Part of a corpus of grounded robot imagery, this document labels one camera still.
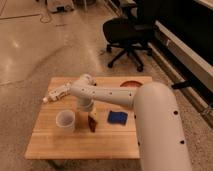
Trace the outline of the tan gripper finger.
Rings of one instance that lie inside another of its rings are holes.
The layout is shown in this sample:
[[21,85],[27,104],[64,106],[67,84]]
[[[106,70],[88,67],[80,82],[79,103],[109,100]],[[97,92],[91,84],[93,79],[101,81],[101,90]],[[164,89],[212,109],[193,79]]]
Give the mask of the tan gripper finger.
[[89,116],[90,116],[91,118],[93,118],[94,120],[97,120],[97,119],[98,119],[98,113],[97,113],[96,108],[93,108],[93,109],[89,112]]

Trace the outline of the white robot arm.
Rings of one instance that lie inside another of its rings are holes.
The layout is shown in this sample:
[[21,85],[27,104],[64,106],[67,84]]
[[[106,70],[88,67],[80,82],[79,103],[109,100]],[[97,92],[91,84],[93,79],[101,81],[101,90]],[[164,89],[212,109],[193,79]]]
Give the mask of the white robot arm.
[[142,171],[192,171],[175,95],[160,82],[140,87],[94,86],[87,74],[71,83],[79,99],[97,100],[134,111]]

